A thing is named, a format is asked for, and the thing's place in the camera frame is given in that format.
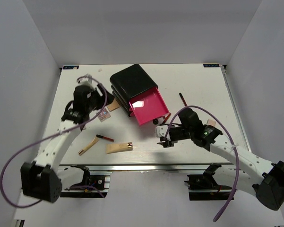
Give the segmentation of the beige square sponge pad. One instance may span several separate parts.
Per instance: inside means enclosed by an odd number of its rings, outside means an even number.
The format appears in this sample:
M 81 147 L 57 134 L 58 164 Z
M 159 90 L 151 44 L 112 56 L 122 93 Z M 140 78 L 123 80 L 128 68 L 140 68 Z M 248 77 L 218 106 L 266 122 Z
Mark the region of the beige square sponge pad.
M 118 109 L 119 107 L 120 107 L 120 105 L 119 105 L 116 98 L 114 99 L 114 101 L 111 104 L 107 105 L 107 108 L 110 112 Z

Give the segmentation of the clear eyeshadow palette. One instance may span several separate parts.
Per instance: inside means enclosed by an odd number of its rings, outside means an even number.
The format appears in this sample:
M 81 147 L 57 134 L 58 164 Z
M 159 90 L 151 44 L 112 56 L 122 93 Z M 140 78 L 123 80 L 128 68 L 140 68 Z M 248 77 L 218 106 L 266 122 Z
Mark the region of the clear eyeshadow palette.
M 100 122 L 103 122 L 111 117 L 110 112 L 105 107 L 98 115 Z

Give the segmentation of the pink sachet packet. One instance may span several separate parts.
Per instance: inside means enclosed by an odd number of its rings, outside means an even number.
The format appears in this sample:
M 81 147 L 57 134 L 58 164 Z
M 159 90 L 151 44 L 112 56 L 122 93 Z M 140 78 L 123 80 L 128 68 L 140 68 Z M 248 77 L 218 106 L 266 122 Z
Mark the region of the pink sachet packet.
M 211 119 L 208 119 L 208 120 L 207 120 L 207 125 L 210 125 L 210 126 L 215 127 L 215 125 L 216 125 L 216 121 L 211 120 Z

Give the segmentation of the black pink drawer organizer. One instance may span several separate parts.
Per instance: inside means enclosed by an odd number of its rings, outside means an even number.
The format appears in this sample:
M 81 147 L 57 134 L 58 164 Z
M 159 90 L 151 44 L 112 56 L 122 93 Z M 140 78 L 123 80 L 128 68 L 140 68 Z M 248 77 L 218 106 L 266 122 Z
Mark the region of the black pink drawer organizer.
M 129 116 L 134 116 L 129 100 L 158 85 L 139 65 L 131 65 L 110 77 L 111 88 Z

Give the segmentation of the pink drawer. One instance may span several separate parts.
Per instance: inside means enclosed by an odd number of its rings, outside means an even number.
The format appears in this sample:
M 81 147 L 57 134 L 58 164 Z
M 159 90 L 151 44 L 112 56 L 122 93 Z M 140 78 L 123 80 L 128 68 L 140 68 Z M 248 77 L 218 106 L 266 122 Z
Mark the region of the pink drawer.
M 153 87 L 129 100 L 129 105 L 139 125 L 170 113 L 158 88 Z

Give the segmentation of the slim beige gold tube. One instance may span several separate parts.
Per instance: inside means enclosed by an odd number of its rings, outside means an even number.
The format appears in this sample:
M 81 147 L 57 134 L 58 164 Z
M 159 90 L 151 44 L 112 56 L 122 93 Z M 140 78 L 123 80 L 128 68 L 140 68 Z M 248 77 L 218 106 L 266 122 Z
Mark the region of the slim beige gold tube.
M 99 141 L 98 137 L 95 137 L 91 142 L 89 142 L 83 149 L 81 149 L 78 153 L 79 156 L 83 155 L 87 152 L 92 146 L 94 146 Z

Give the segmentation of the beige cream tube gold cap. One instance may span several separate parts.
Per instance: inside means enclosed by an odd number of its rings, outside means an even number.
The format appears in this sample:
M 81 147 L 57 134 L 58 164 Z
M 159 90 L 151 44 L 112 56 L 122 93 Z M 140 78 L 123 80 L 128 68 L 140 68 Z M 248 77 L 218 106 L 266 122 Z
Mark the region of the beige cream tube gold cap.
M 118 143 L 118 144 L 107 144 L 105 153 L 113 154 L 113 153 L 126 152 L 126 151 L 132 151 L 132 150 L 133 150 L 133 145 L 131 142 Z

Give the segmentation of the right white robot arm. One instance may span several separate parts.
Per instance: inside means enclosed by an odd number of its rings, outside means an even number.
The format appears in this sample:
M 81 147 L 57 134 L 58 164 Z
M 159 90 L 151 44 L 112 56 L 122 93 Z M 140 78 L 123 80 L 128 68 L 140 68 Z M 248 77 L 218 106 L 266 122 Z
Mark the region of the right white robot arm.
M 271 210 L 279 210 L 284 203 L 284 162 L 263 159 L 241 146 L 235 145 L 223 131 L 203 124 L 192 109 L 178 114 L 180 124 L 163 124 L 155 129 L 160 145 L 173 147 L 180 140 L 191 140 L 196 146 L 223 157 L 234 169 L 211 164 L 203 173 L 201 182 L 208 188 L 218 185 L 233 187 L 254 196 Z

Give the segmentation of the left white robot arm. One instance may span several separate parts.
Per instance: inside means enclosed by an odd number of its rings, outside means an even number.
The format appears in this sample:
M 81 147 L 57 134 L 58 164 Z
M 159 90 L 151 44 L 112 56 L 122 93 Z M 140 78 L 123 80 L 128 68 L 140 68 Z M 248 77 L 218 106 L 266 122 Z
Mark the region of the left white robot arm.
M 103 86 L 79 85 L 73 99 L 65 107 L 59 125 L 59 134 L 50 139 L 46 148 L 21 168 L 22 191 L 25 196 L 54 203 L 63 190 L 75 185 L 81 189 L 90 185 L 88 168 L 71 166 L 59 171 L 60 163 L 75 138 L 82 132 L 92 111 L 102 111 L 114 96 Z

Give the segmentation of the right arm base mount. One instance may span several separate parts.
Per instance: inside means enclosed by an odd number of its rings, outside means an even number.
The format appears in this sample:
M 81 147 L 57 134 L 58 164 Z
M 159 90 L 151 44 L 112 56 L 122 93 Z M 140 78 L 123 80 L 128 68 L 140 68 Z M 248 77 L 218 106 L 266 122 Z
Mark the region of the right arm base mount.
M 221 164 L 211 164 L 202 174 L 187 175 L 184 181 L 188 187 L 190 201 L 226 201 L 231 187 L 219 185 L 213 179 L 216 170 L 221 168 Z

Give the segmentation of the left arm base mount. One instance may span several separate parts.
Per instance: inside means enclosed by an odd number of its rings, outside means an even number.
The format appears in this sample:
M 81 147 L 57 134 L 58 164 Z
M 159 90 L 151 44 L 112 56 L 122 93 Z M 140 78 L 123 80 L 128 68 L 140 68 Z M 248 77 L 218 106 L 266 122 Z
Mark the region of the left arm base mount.
M 82 165 L 62 166 L 58 177 L 62 183 L 62 198 L 104 199 L 110 188 L 111 172 Z

